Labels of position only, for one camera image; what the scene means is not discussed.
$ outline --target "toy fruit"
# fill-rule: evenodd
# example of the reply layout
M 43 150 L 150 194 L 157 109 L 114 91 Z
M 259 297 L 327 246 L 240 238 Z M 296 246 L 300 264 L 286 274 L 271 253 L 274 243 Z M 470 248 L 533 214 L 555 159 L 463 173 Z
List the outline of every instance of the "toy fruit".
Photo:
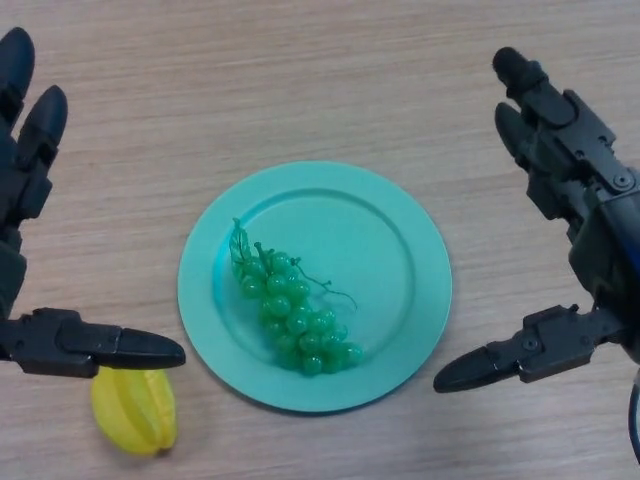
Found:
M 311 308 L 311 284 L 349 298 L 357 308 L 355 301 L 347 294 L 330 290 L 331 282 L 320 283 L 307 277 L 299 258 L 265 251 L 260 242 L 253 245 L 257 252 L 254 255 L 247 232 L 238 219 L 234 223 L 229 241 L 233 275 L 245 298 L 261 302 L 260 324 L 272 342 L 278 363 L 307 376 L 333 374 L 360 364 L 362 349 L 345 342 L 347 328 L 336 323 L 333 310 Z
M 175 398 L 164 370 L 101 367 L 91 405 L 105 436 L 128 453 L 154 455 L 176 440 Z

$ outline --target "table surface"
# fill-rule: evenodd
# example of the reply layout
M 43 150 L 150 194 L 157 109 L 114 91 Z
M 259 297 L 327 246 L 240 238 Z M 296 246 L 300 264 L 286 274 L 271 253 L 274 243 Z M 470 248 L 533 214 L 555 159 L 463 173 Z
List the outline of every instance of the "table surface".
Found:
M 98 431 L 88 381 L 0 369 L 3 480 L 628 479 L 636 366 L 617 347 L 524 385 L 436 395 L 457 355 L 509 337 L 527 313 L 589 307 L 562 222 L 525 195 L 493 124 L 495 51 L 543 62 L 608 122 L 640 165 L 636 0 L 138 0 L 0 2 L 0 26 L 37 48 L 27 97 L 56 83 L 70 116 L 54 192 L 24 225 L 27 279 L 14 315 L 72 308 L 181 342 L 170 372 L 179 439 L 154 460 Z M 176 305 L 186 236 L 247 174 L 344 159 L 404 187 L 441 228 L 454 307 L 436 352 L 404 387 L 348 414 L 266 411 L 215 381 Z

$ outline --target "yellow star fruit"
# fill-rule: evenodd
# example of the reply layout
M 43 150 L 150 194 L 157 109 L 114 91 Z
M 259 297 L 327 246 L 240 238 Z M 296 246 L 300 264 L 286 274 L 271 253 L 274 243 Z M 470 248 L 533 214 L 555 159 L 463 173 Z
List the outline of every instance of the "yellow star fruit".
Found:
M 175 398 L 164 370 L 100 367 L 91 405 L 102 432 L 126 452 L 154 455 L 176 440 Z

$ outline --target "cable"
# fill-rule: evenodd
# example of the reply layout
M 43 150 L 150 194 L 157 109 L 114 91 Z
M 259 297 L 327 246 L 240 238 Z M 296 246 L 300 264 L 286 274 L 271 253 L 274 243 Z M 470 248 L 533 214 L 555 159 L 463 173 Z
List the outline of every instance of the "cable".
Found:
M 638 402 L 640 401 L 640 370 L 636 374 L 629 398 L 629 439 L 633 447 L 633 453 L 640 464 L 640 438 L 638 437 Z

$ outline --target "plastic grapes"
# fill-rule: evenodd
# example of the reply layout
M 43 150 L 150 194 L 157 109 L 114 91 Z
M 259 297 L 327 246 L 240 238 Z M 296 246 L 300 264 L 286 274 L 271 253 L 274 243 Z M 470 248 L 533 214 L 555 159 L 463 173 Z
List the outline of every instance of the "plastic grapes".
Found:
M 285 252 L 264 250 L 254 244 L 254 255 L 247 232 L 233 219 L 235 228 L 229 241 L 233 275 L 242 295 L 260 302 L 259 324 L 268 338 L 278 364 L 308 376 L 334 374 L 362 362 L 362 349 L 347 342 L 347 328 L 337 322 L 333 310 L 314 311 L 309 304 L 310 283 L 326 291 L 348 297 L 307 277 L 298 263 Z

